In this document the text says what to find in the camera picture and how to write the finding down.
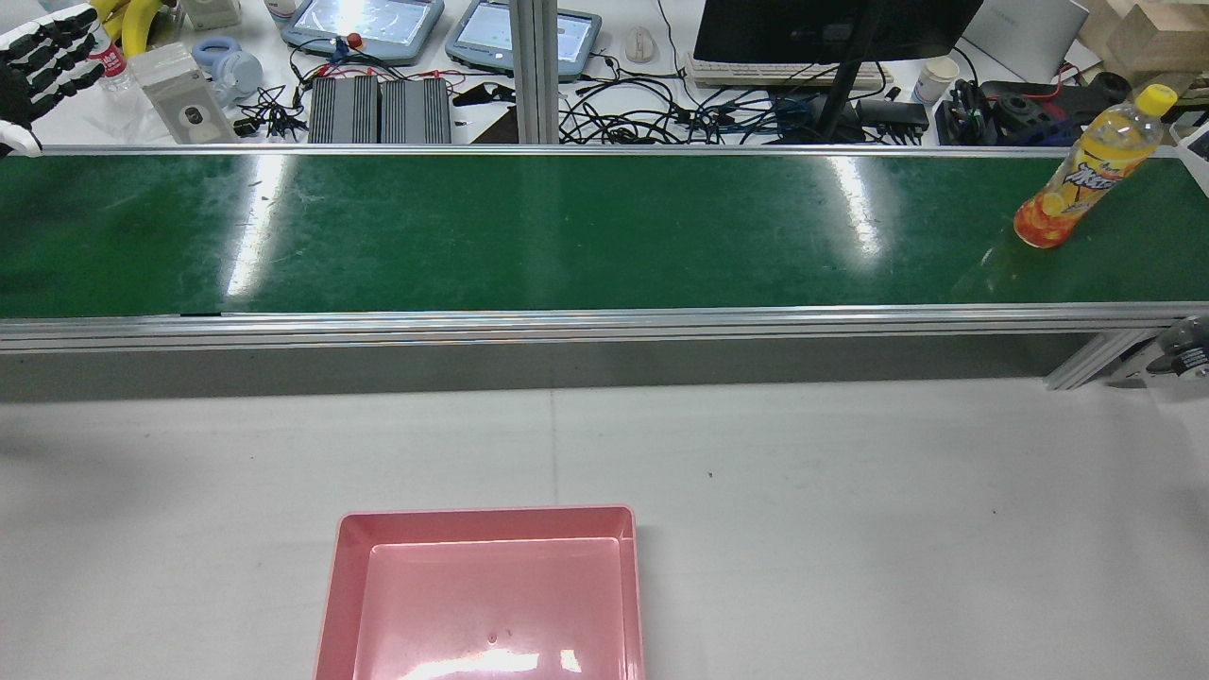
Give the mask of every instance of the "pink tray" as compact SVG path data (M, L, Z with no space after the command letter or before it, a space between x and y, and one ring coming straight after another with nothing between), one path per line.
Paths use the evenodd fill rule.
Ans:
M627 507L351 514L317 680L643 680Z

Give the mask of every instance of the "keyboard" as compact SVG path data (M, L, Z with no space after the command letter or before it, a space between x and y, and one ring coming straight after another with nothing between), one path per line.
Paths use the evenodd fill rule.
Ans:
M702 62L689 52L684 59L684 71L698 85L751 85L759 87L808 85L810 87L831 87L835 80L835 64L728 64L724 62ZM818 75L829 71L827 75ZM895 79L886 71L886 85ZM881 74L878 64L866 62L856 76L855 90L877 90L881 87Z

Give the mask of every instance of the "black power adapter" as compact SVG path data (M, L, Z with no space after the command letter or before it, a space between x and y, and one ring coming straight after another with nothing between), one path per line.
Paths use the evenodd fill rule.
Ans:
M922 104L898 104L862 99L856 103L856 116L862 127L889 134L898 144L919 144L929 128L927 109Z

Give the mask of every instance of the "monitor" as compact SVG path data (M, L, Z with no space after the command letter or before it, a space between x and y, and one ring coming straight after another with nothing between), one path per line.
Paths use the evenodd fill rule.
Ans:
M559 80L579 77L600 34L601 18L559 10ZM451 59L479 69L513 71L513 28L508 0L475 0L453 27L445 52Z
M331 54L331 39L358 33L366 54L407 64L420 56L444 7L442 0L307 0L282 29L282 39L306 52Z
M849 54L868 0L706 0L693 56L706 62L838 64ZM982 0L884 4L867 62L948 54Z

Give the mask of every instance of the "robotic hand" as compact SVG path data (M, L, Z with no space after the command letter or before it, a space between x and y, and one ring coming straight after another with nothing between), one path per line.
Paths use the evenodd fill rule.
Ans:
M0 35L0 159L40 155L34 121L100 80L104 65L88 60L96 21L91 5L76 5Z

